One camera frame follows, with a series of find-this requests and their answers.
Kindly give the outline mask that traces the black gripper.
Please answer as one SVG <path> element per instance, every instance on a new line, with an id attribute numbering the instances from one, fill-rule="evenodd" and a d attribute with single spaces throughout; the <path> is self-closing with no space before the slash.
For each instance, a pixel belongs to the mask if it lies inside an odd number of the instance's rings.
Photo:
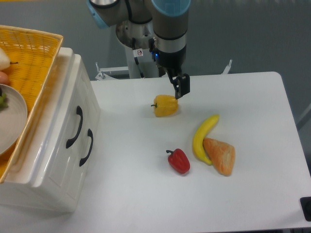
<path id="1" fill-rule="evenodd" d="M 174 87 L 174 96 L 179 99 L 190 92 L 190 76 L 182 75 L 182 64 L 186 58 L 187 44 L 185 38 L 165 40 L 151 38 L 148 41 L 152 59 L 158 67 L 167 73 L 170 83 Z"/>

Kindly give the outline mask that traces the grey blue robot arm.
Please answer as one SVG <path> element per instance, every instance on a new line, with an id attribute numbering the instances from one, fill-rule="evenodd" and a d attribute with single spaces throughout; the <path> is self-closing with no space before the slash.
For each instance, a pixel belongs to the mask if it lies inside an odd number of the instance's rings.
<path id="1" fill-rule="evenodd" d="M 189 0 L 88 0 L 99 28 L 116 27 L 124 46 L 130 78 L 168 75 L 175 98 L 190 92 L 183 73 L 186 58 Z"/>

